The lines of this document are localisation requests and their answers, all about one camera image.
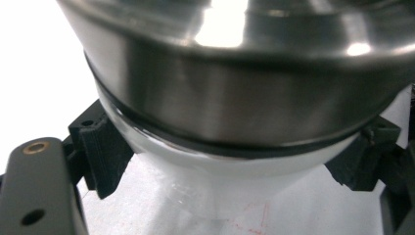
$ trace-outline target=screw hole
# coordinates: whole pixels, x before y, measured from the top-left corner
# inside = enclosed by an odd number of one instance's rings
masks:
[[[23,149],[23,152],[27,155],[33,155],[40,152],[43,152],[49,147],[49,142],[36,142],[26,146]]]
[[[90,125],[92,125],[94,123],[94,121],[93,120],[86,120],[86,121],[84,121],[83,123],[82,123],[82,125],[83,126],[90,126]]]
[[[24,218],[22,218],[23,226],[30,226],[38,222],[45,215],[45,210],[37,209],[32,212],[27,213]]]

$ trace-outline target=hole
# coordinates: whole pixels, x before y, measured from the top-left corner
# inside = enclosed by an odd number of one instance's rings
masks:
[[[30,226],[38,222],[45,215],[45,210],[37,209],[32,212],[27,213],[24,218],[22,218],[23,226]]]
[[[84,121],[83,123],[82,123],[82,125],[83,126],[90,126],[90,125],[92,125],[94,123],[94,121],[93,120],[86,120],[86,121]]]
[[[23,149],[23,152],[27,155],[32,155],[36,153],[43,152],[45,149],[49,147],[49,142],[35,142]]]

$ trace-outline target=stainless steel bowl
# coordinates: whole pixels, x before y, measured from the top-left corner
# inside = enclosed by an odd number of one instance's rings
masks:
[[[59,2],[107,98],[204,152],[330,145],[415,78],[410,0]]]

